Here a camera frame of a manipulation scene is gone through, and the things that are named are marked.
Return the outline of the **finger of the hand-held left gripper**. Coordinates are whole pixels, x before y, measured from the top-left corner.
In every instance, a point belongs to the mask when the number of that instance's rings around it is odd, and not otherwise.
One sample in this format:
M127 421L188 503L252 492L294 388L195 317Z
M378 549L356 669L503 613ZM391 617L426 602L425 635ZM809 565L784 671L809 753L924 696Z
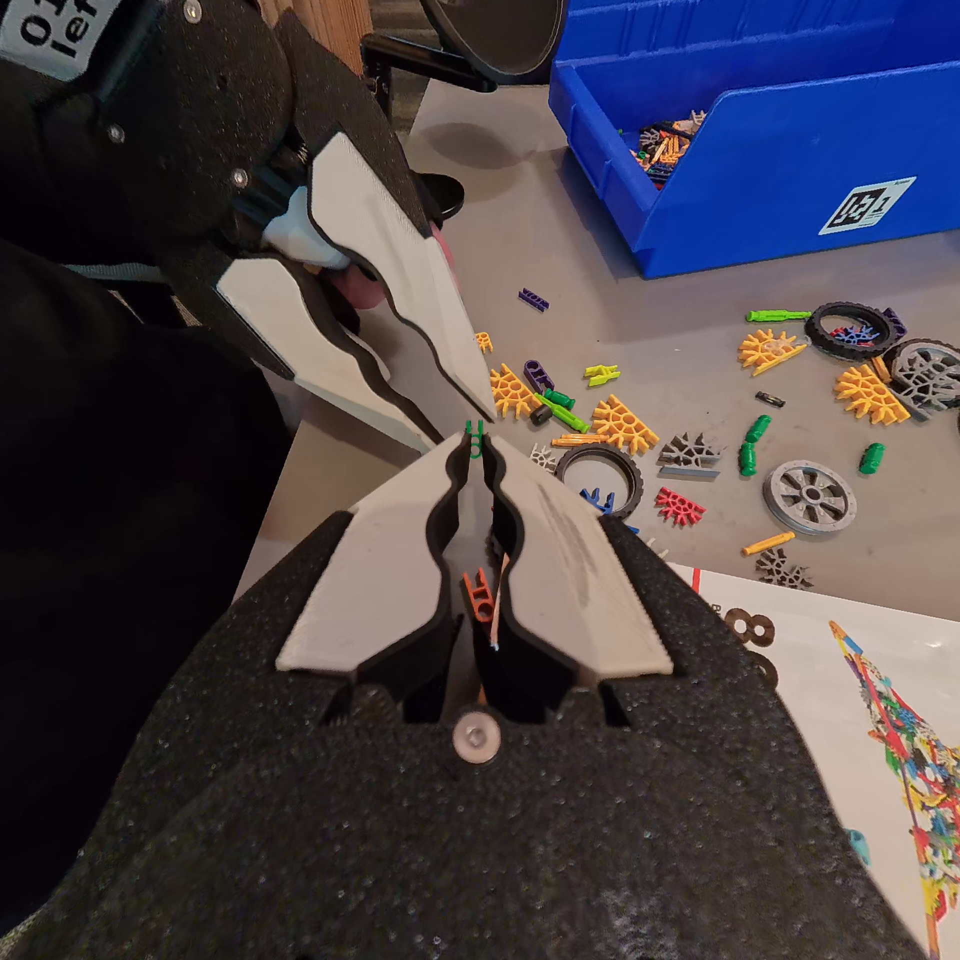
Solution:
M443 441L417 405L390 386L377 354L334 316L302 268L274 257L238 259L217 290L296 384L413 450L428 452Z
M489 372L440 241L420 233L346 133L313 158L308 204L324 239L376 274L393 314L427 342L444 377L495 418Z

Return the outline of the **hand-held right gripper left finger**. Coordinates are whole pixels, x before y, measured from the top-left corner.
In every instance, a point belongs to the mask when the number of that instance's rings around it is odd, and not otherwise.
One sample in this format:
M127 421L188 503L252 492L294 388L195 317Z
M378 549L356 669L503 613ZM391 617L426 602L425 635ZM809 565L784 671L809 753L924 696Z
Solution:
M445 552L469 471L461 432L316 530L334 542L276 656L278 676L334 699L376 686L406 722L442 720L459 630Z

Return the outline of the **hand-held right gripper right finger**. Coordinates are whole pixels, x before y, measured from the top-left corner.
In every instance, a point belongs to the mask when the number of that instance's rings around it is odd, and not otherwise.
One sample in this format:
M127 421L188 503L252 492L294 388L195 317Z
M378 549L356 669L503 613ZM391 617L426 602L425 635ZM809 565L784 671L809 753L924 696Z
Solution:
M673 662L600 513L502 438L484 439L482 463L497 575L480 643L486 701L510 722L546 722L585 691L606 722L627 722L610 684L669 675Z

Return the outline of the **person's left hand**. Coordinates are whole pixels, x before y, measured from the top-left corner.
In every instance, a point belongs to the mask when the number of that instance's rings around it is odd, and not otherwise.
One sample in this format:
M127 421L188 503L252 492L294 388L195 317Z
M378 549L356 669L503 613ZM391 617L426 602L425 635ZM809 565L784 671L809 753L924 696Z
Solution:
M343 313L348 308L374 308L386 298L380 282L367 276L359 266L344 260L340 267L335 269L330 262L322 262L315 270L320 277L324 295L335 313Z

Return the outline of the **black round foot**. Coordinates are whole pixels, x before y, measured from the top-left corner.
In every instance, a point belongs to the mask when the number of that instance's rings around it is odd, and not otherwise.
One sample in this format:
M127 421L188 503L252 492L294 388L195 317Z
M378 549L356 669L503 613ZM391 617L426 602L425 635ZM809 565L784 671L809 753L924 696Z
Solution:
M428 219L438 228L462 210L465 191L457 178L415 171L411 172L411 176Z

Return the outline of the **orange connector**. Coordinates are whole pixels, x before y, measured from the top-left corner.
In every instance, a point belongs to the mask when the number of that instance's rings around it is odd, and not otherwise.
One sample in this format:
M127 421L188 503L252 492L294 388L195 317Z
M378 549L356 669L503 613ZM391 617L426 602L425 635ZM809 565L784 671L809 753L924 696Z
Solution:
M496 603L486 570L481 566L473 574L464 571L462 584L473 619L482 625L492 624Z

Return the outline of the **black rubber tyre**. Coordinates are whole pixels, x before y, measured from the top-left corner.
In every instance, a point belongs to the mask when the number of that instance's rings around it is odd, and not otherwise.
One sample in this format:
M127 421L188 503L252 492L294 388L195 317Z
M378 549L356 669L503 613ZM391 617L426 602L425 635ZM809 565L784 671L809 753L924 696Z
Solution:
M616 520L624 521L640 505L643 496L643 480L640 469L633 458L609 444L592 443L571 447L560 457L554 470L554 476L560 482L565 481L567 470L575 463L585 459L597 459L609 462L625 479L627 484L627 498L620 507L615 506L615 499L607 498L605 505L600 506L598 493L587 495L594 506L602 513Z
M876 342L873 346L859 348L835 342L831 336L834 328L827 323L828 320L833 323L840 320L856 322L859 327L869 325L878 335ZM871 306L849 301L834 301L819 306L805 321L804 332L811 345L823 353L857 364L884 354L896 343L896 334L882 312Z

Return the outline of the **red fan connector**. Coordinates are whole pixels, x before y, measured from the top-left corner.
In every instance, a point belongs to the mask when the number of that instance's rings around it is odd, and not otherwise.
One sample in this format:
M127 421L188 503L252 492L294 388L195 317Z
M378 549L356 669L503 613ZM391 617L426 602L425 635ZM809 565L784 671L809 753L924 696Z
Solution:
M674 527L692 527L701 522L707 512L707 508L667 486L659 489L654 506L657 514Z

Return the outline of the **wooden furniture leg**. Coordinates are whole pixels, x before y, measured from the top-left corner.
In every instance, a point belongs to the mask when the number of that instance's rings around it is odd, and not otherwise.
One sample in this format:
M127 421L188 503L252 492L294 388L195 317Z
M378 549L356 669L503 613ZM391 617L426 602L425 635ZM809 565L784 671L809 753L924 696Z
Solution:
M259 1L258 5L270 26L291 10L317 42L353 73L363 75L361 41L374 31L369 1Z

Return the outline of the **dark grey fan connector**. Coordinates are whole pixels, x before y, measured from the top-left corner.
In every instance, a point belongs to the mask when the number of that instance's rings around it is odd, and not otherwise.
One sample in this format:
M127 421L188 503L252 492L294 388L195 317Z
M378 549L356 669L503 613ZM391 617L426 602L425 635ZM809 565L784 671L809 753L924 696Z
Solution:
M659 452L657 462L660 466L708 468L718 470L717 465L723 456L723 448L704 439L700 434L690 438L687 432L667 441Z

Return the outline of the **dark grey snowflake connector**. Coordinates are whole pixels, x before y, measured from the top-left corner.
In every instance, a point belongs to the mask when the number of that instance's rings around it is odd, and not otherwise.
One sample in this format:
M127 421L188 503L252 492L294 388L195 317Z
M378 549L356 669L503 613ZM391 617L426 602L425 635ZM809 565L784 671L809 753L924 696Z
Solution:
M782 547L760 552L754 571L758 580L766 584L805 592L813 589L809 568L790 561Z

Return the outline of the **black chair base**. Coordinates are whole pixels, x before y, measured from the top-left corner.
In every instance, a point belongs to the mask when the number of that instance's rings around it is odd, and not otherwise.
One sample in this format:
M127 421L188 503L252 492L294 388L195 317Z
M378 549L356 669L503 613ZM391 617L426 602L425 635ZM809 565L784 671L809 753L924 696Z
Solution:
M566 27L567 1L421 1L440 49L369 33L366 76L380 87L394 68L477 92L549 79Z

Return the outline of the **grey wheel hub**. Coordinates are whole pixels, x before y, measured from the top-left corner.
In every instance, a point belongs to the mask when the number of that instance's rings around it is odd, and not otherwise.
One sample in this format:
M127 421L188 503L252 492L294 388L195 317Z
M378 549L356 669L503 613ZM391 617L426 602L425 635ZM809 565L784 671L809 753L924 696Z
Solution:
M779 464L765 477L762 491L774 518L798 534L820 537L838 533L857 516L857 498L850 485L819 462Z

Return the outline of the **printed instruction booklet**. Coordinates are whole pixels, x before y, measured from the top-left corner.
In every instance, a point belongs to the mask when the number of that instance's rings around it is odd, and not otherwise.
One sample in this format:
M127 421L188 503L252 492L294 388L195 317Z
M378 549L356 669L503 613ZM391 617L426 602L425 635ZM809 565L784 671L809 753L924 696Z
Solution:
M860 862L958 958L959 627L673 564L786 704Z

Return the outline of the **person's dark clothing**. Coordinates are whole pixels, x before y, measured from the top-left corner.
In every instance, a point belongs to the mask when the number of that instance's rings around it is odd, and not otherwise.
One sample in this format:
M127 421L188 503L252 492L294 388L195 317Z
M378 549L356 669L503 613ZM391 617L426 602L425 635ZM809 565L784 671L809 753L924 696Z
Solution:
M2 241L2 933L230 605L291 445L263 374Z

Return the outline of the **pile of mixed construction pieces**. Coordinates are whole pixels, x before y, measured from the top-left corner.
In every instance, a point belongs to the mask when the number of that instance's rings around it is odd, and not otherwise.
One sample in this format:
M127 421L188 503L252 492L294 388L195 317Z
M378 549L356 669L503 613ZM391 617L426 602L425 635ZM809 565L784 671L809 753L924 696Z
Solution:
M663 190L706 117L705 110L692 110L673 121L656 121L635 130L618 128L617 134L636 166L656 190Z

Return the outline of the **yellow fan connector clear piece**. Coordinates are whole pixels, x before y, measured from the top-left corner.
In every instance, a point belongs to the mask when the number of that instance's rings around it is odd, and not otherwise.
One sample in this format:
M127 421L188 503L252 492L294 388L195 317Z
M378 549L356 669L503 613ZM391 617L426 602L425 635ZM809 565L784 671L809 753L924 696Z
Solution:
M804 335L789 335L787 331L775 334L773 329L751 332L738 346L737 361L742 369L750 369L756 377L785 363L810 346Z

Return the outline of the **blue storage bin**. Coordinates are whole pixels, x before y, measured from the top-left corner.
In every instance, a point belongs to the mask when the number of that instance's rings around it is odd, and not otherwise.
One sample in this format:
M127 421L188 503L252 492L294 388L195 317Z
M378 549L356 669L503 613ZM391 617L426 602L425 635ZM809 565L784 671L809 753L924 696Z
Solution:
M571 7L549 106L647 279L958 229L958 2ZM692 111L657 190L618 129Z

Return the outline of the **grey wheel with tyre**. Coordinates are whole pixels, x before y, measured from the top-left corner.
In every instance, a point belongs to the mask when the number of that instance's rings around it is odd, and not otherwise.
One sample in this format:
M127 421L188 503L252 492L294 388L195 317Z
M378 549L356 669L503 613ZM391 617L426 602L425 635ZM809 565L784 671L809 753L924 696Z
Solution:
M890 389L912 418L925 423L938 412L959 406L959 349L930 339L903 341L883 360Z

